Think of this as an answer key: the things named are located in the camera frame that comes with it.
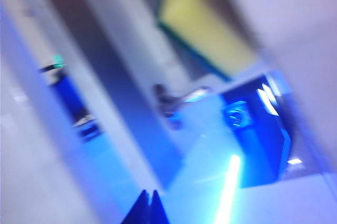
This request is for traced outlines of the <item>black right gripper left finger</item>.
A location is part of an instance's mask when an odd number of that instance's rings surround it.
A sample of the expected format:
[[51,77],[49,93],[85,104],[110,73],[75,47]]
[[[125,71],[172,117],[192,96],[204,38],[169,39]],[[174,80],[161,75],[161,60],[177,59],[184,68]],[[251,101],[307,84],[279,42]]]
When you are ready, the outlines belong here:
[[127,215],[123,218],[122,224],[150,224],[150,213],[150,195],[146,190],[142,190]]

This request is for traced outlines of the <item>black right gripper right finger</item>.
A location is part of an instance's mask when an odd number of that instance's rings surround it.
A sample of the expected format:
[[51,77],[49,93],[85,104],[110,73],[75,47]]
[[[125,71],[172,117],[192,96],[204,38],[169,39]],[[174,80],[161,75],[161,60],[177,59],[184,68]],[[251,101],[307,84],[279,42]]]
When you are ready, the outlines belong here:
[[152,195],[152,223],[169,224],[168,217],[157,190],[154,190]]

